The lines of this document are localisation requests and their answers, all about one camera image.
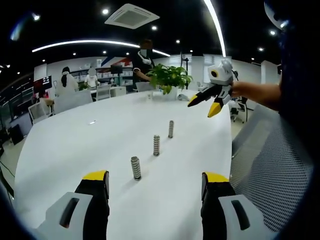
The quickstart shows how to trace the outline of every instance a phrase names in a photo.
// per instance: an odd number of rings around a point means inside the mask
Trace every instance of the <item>computer monitor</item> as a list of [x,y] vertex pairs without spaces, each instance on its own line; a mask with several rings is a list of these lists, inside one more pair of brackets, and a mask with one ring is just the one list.
[[111,65],[110,71],[111,74],[122,74],[123,67],[121,65]]
[[35,94],[39,93],[40,91],[51,89],[51,88],[52,88],[51,75],[42,77],[33,82],[33,91]]

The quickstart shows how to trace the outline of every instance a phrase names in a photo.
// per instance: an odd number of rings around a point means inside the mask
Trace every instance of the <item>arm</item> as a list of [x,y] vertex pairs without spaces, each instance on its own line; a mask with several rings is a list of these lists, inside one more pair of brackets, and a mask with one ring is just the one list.
[[147,81],[151,81],[151,77],[149,77],[149,76],[145,75],[144,73],[142,73],[139,68],[135,68],[135,69],[133,70],[133,72],[134,72],[139,78],[142,78],[142,79],[147,80]]
[[267,108],[278,111],[281,97],[280,84],[255,84],[236,81],[232,86],[232,96],[242,96]]

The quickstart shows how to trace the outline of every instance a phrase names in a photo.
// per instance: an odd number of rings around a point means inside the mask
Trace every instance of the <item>mesh chair back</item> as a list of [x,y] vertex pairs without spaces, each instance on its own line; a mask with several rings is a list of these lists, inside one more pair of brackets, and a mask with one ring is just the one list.
[[59,114],[76,107],[92,103],[90,90],[76,91],[54,99],[54,113]]
[[44,106],[41,102],[38,102],[30,107],[28,107],[29,114],[31,116],[32,122],[35,124],[43,119],[48,118]]
[[136,82],[135,85],[139,93],[155,90],[155,88],[152,85],[150,85],[149,82]]
[[111,84],[102,84],[96,87],[96,100],[108,99],[111,97],[110,94]]
[[229,181],[278,232],[289,221],[312,177],[312,159],[280,115],[258,105],[232,142]]

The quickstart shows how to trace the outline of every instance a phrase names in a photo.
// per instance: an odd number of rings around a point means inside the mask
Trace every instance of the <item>stacked cylinder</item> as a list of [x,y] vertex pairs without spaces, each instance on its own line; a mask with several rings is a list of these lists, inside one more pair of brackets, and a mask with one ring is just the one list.
[[131,158],[131,166],[132,166],[133,178],[136,179],[136,180],[141,179],[141,170],[140,170],[139,158],[137,158],[136,156],[133,156]]
[[174,137],[174,121],[170,121],[168,138],[172,139],[173,137]]
[[153,155],[159,156],[160,154],[160,136],[154,135],[153,137]]

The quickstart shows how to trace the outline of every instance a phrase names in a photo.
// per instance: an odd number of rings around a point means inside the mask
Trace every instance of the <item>ceiling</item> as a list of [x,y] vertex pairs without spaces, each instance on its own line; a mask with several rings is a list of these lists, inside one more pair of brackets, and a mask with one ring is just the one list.
[[[245,62],[267,60],[280,63],[278,48],[279,35],[271,36],[275,27],[264,11],[264,1],[211,0],[217,12],[225,42],[226,54],[233,59]],[[104,22],[114,11],[126,3],[144,8],[160,19],[137,29],[127,29],[106,25]],[[0,16],[0,64],[10,64],[1,69],[0,89],[19,76],[33,72],[35,66],[72,58],[102,56],[106,50],[110,56],[125,56],[134,48],[105,44],[72,44],[44,49],[35,53],[32,50],[49,44],[83,40],[116,40],[138,44],[140,40],[153,40],[153,47],[174,55],[184,53],[222,54],[218,34],[213,20],[203,0],[54,0],[54,1],[7,1]],[[107,16],[102,9],[109,9]],[[32,13],[40,15],[34,21]],[[10,39],[17,23],[24,23],[19,38]]]

